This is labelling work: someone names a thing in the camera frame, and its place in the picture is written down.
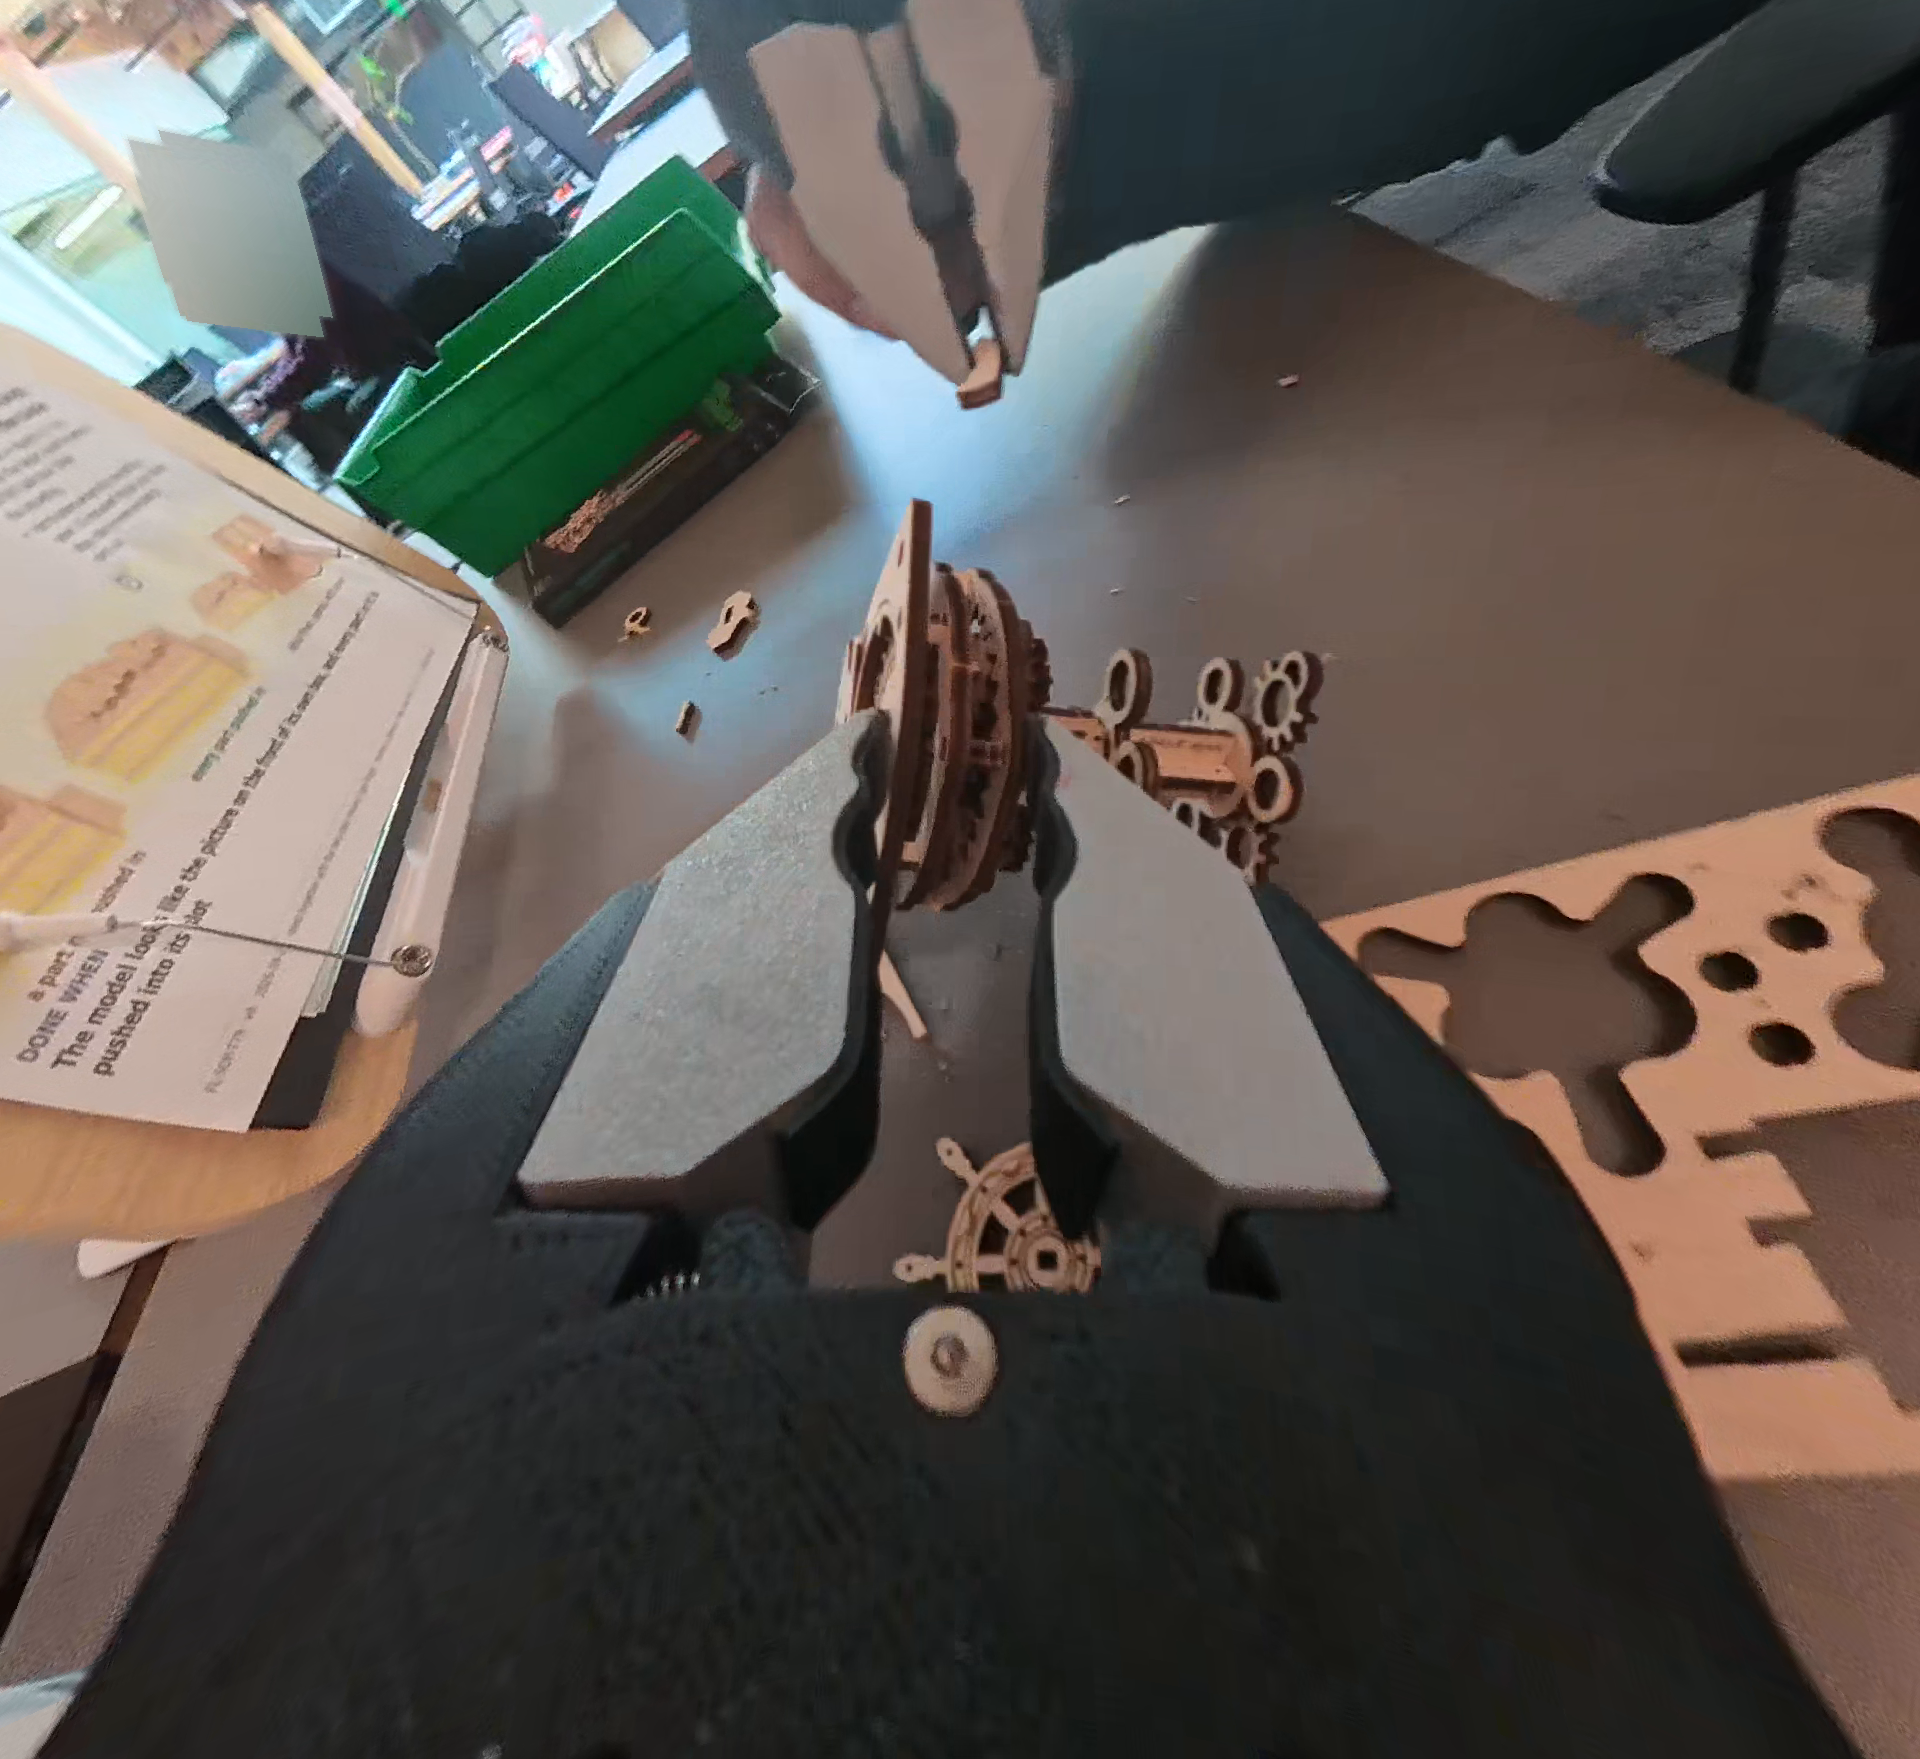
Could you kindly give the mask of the person's right hand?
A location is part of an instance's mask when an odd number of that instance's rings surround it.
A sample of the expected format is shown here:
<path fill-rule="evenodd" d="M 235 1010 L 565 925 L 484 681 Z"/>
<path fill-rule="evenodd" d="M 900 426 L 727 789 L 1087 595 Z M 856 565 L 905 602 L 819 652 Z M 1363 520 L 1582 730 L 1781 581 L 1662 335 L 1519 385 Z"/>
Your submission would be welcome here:
<path fill-rule="evenodd" d="M 819 249 L 790 191 L 781 186 L 768 165 L 757 162 L 747 167 L 742 216 L 754 249 L 803 297 L 856 331 L 891 342 L 900 338 L 854 285 Z"/>

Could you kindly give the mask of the black printed kit box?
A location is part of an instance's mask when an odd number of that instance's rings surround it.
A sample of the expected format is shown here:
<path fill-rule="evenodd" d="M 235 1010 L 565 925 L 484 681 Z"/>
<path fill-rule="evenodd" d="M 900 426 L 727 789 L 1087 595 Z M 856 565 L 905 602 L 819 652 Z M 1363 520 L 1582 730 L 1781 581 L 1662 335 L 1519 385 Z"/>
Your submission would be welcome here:
<path fill-rule="evenodd" d="M 821 390 L 815 374 L 777 352 L 746 376 L 718 379 L 691 412 L 522 552 L 521 600 L 549 628 L 567 626 L 781 445 Z"/>

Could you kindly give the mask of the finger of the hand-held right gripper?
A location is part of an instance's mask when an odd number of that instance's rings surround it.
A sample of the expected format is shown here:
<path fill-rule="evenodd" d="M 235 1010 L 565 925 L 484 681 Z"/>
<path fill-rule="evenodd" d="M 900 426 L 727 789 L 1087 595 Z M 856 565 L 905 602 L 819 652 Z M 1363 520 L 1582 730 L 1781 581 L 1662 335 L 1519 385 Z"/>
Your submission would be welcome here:
<path fill-rule="evenodd" d="M 972 379 L 966 197 L 905 28 L 792 25 L 754 45 L 747 69 L 815 249 L 883 332 L 949 383 Z"/>
<path fill-rule="evenodd" d="M 1003 369 L 1017 376 L 1041 293 L 1058 84 L 1022 0 L 907 0 L 905 28 L 948 120 L 972 273 Z"/>

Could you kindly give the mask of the printed instruction sheet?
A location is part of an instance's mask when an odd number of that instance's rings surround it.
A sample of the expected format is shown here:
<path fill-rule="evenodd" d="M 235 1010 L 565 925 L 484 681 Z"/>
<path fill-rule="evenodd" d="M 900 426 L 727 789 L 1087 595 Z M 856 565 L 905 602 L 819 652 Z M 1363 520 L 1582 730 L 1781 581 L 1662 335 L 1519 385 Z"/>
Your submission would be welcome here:
<path fill-rule="evenodd" d="M 3 1100 L 239 1132 L 343 950 L 474 612 L 3 349 Z"/>

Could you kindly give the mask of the wooden ship wheel part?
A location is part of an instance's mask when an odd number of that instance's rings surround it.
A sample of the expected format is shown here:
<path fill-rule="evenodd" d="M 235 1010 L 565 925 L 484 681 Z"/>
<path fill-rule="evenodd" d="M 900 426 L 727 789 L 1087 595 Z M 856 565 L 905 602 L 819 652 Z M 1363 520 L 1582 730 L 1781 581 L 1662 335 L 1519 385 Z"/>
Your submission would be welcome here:
<path fill-rule="evenodd" d="M 946 1242 L 940 1253 L 896 1258 L 896 1281 L 944 1290 L 1084 1293 L 1095 1286 L 1099 1244 L 1063 1230 L 1030 1144 L 972 1164 L 966 1147 L 940 1137 L 935 1155 L 958 1179 Z"/>

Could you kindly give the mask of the cut-out plywood sheet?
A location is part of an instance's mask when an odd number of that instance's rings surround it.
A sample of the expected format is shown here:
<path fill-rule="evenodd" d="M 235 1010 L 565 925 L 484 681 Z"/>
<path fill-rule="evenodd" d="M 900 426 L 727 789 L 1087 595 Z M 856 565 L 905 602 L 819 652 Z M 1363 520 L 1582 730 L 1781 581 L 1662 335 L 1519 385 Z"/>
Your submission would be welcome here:
<path fill-rule="evenodd" d="M 1805 1253 L 1760 1241 L 1760 1227 L 1809 1219 L 1810 1205 L 1754 1147 L 1764 1121 L 1916 1100 L 1913 1066 L 1868 1057 L 1836 1027 L 1844 998 L 1886 971 L 1866 935 L 1868 877 L 1824 850 L 1836 817 L 1916 820 L 1916 800 L 1904 775 L 1325 922 L 1356 958 L 1373 934 L 1459 946 L 1470 912 L 1495 897 L 1586 922 L 1634 880 L 1685 889 L 1689 912 L 1652 934 L 1646 955 L 1687 998 L 1692 1035 L 1621 1072 L 1666 1147 L 1653 1169 L 1603 1169 L 1545 1071 L 1474 1084 L 1548 1147 L 1603 1230 L 1693 1449 L 1725 1482 L 1916 1474 L 1916 1409 L 1868 1358 L 1781 1358 L 1849 1325 Z"/>

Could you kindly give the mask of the wooden gear axle assembly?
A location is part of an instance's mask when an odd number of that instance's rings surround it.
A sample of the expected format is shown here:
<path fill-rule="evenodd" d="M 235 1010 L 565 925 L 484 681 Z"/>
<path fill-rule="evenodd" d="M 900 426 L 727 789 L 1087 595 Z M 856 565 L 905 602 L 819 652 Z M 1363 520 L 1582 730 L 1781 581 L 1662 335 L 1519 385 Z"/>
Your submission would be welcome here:
<path fill-rule="evenodd" d="M 1090 705 L 1048 705 L 1101 761 L 1238 872 L 1249 888 L 1266 880 L 1279 831 L 1304 802 L 1298 751 L 1316 722 L 1325 658 L 1289 650 L 1257 670 L 1215 656 L 1195 678 L 1186 715 L 1154 718 L 1154 667 L 1122 648 Z"/>

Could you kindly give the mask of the person's right forearm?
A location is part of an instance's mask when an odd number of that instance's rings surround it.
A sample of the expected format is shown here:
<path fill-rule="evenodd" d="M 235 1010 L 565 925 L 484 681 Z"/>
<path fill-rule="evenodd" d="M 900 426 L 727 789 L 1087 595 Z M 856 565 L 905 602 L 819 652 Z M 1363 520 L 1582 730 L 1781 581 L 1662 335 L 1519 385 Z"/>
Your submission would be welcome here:
<path fill-rule="evenodd" d="M 1768 0 L 1067 0 L 1045 285 L 1547 146 Z"/>

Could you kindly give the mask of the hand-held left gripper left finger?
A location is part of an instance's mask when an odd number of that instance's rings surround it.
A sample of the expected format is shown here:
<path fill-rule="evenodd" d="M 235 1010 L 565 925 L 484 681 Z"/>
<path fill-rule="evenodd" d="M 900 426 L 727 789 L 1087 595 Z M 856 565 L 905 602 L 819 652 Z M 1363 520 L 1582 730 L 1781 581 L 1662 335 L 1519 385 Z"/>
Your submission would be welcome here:
<path fill-rule="evenodd" d="M 815 1230 L 878 1141 L 886 715 L 838 725 L 672 859 L 519 1169 L 575 1212 Z"/>

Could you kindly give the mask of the black chair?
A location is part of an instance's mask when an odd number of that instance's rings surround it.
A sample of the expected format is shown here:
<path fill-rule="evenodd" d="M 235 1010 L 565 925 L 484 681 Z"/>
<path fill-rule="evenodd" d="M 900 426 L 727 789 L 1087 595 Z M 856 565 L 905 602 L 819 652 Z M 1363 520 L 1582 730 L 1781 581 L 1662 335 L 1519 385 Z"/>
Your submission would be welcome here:
<path fill-rule="evenodd" d="M 1738 324 L 1683 352 L 1745 396 L 1784 400 L 1768 369 L 1797 187 L 1866 124 L 1891 126 L 1868 344 L 1801 350 L 1803 415 L 1917 471 L 1917 0 L 1771 0 L 1627 123 L 1591 175 L 1596 203 L 1652 227 L 1695 227 L 1754 201 Z"/>

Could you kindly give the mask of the white page holder bar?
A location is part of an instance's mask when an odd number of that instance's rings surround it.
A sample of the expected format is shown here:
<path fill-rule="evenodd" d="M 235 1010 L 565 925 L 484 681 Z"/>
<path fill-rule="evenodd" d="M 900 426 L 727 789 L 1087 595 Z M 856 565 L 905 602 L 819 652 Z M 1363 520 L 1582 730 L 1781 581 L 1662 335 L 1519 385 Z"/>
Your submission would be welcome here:
<path fill-rule="evenodd" d="M 463 652 L 362 967 L 352 1009 L 359 1035 L 383 1037 L 407 1025 L 441 954 L 506 662 L 506 640 L 491 628 L 477 629 Z"/>

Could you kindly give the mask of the round wooden gear model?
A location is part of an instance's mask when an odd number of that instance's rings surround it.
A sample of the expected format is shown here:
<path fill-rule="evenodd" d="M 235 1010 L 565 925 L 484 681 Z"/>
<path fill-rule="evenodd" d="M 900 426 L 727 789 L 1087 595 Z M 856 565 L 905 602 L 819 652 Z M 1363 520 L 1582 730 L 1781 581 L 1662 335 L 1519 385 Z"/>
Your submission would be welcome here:
<path fill-rule="evenodd" d="M 996 574 L 935 560 L 932 530 L 932 506 L 910 501 L 847 645 L 835 715 L 887 715 L 873 828 L 887 907 L 944 912 L 1028 854 L 1026 747 L 1050 662 Z"/>

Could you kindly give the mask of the grey background table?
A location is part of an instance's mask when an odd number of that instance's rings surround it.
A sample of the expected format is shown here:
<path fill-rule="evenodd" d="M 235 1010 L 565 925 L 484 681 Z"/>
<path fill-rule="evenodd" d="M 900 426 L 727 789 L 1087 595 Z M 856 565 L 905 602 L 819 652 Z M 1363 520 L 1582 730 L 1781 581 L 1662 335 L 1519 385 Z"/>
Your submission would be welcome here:
<path fill-rule="evenodd" d="M 744 207 L 746 174 L 739 155 L 712 113 L 707 94 L 694 88 L 613 150 L 605 171 L 589 189 L 575 227 L 592 223 L 667 160 L 682 160 L 721 191 L 734 209 Z"/>

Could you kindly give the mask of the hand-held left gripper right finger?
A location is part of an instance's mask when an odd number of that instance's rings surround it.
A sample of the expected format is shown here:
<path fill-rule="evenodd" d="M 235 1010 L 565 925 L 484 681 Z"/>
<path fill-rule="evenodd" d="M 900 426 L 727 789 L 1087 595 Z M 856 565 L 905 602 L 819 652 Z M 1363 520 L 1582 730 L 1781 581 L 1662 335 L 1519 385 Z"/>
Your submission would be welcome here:
<path fill-rule="evenodd" d="M 1030 1146 L 1069 1234 L 1387 1199 L 1247 882 L 1061 719 L 1037 751 Z"/>

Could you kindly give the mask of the green plastic bin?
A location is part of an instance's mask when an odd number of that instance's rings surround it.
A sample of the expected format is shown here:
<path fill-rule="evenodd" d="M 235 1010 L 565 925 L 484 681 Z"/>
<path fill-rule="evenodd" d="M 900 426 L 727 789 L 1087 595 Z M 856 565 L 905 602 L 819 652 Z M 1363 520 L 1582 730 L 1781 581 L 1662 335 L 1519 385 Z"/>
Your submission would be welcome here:
<path fill-rule="evenodd" d="M 667 158 L 405 371 L 337 483 L 498 576 L 721 381 L 757 374 L 777 319 L 732 201 Z"/>

